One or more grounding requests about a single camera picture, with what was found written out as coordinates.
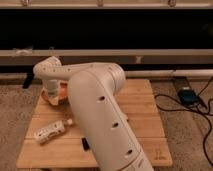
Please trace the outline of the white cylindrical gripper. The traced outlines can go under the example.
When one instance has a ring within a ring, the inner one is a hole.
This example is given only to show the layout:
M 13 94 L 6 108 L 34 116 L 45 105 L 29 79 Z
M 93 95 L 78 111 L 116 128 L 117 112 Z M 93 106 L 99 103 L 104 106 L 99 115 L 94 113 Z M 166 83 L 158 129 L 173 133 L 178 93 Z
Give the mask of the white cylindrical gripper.
M 57 80 L 45 80 L 44 81 L 44 89 L 49 98 L 49 102 L 53 106 L 57 106 L 59 104 L 58 90 L 59 90 L 59 82 Z

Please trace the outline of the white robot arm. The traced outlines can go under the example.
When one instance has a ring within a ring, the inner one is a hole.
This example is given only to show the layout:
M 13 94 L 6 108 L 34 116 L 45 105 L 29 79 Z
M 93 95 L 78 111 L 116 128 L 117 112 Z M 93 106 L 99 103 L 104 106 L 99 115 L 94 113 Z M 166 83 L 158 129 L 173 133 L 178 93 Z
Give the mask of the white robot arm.
M 68 100 L 101 171 L 154 171 L 114 95 L 126 77 L 116 63 L 63 65 L 52 56 L 33 72 L 50 96 L 67 82 Z

